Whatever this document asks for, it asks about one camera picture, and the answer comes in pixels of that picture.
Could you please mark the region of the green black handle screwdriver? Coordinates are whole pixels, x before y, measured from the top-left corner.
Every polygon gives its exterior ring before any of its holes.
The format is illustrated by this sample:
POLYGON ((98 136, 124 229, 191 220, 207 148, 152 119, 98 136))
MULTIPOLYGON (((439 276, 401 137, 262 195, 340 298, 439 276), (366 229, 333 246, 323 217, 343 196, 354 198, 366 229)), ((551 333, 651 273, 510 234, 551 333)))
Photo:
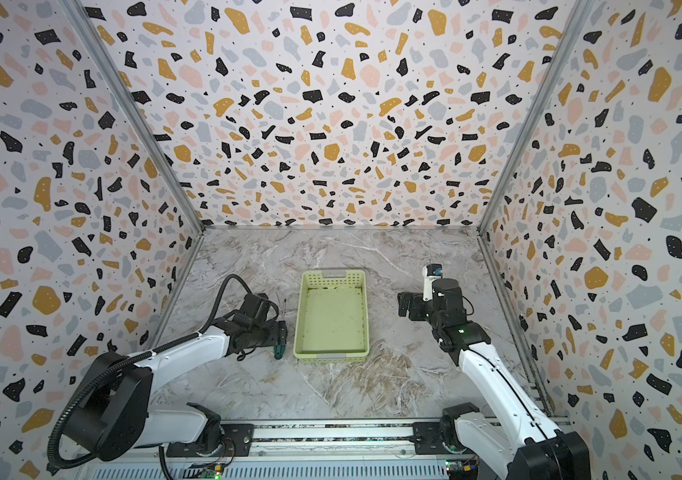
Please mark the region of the green black handle screwdriver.
POLYGON ((274 358, 281 360, 286 351, 287 324, 286 324, 287 300, 284 299, 281 307, 280 318, 277 321, 277 343, 274 346, 274 358))

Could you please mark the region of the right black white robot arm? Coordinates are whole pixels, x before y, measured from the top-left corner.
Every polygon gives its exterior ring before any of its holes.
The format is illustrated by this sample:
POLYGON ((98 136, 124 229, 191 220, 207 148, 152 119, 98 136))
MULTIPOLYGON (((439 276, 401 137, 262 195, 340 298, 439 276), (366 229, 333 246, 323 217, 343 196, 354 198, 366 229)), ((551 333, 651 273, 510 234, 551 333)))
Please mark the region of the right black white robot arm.
POLYGON ((470 450, 503 479, 590 479, 589 448, 543 412, 501 360, 490 336, 469 319, 455 279, 428 273, 421 293, 400 292, 398 314, 427 322, 440 349, 473 382, 491 411, 494 426, 467 402, 443 410, 444 445, 470 450))

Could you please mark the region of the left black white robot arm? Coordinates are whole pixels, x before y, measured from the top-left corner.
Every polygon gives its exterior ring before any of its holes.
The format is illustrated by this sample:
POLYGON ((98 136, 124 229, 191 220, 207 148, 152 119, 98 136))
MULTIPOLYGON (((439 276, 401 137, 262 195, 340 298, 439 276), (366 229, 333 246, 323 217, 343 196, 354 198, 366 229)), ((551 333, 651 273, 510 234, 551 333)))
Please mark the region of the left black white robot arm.
POLYGON ((115 460, 135 448, 183 445, 193 454, 219 453, 225 445, 220 416, 190 402, 177 410, 151 407, 166 384, 211 362, 246 358, 259 348, 284 354, 287 327, 278 305, 248 293, 241 306, 191 334, 133 355, 97 357, 57 420, 49 461, 62 469, 93 459, 115 460))

